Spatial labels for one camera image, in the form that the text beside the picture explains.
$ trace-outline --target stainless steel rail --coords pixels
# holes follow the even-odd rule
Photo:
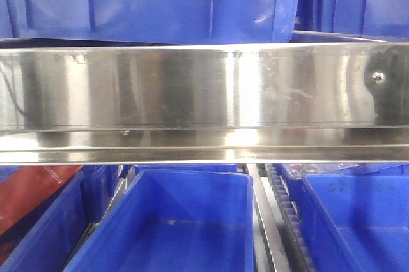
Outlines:
[[[356,34],[326,33],[318,31],[294,31],[293,42],[407,42],[407,38],[362,36]]]
[[[254,205],[258,213],[258,222],[263,229],[263,239],[267,250],[267,257],[271,264],[271,271],[291,272],[257,165],[254,163],[248,164],[247,170],[253,177]]]
[[[299,244],[299,241],[297,239],[297,235],[295,234],[294,228],[291,224],[291,220],[288,216],[287,209],[288,206],[286,207],[286,204],[290,204],[289,199],[287,198],[288,202],[284,203],[282,201],[282,198],[280,196],[280,192],[283,192],[283,190],[278,189],[276,185],[276,179],[280,180],[278,176],[273,176],[272,173],[270,172],[272,165],[266,164],[265,165],[265,172],[266,176],[268,178],[268,182],[272,188],[272,192],[274,193],[274,197],[277,203],[277,206],[279,208],[280,214],[283,218],[283,224],[285,228],[286,235],[282,238],[283,240],[286,239],[288,242],[288,247],[290,248],[291,254],[292,254],[292,263],[297,265],[297,271],[299,272],[315,272],[315,268],[313,266],[313,263],[311,261],[311,258],[309,255],[307,255],[307,251],[303,253],[302,247],[305,248],[305,246],[301,246]]]
[[[0,164],[403,161],[409,43],[0,50]]]

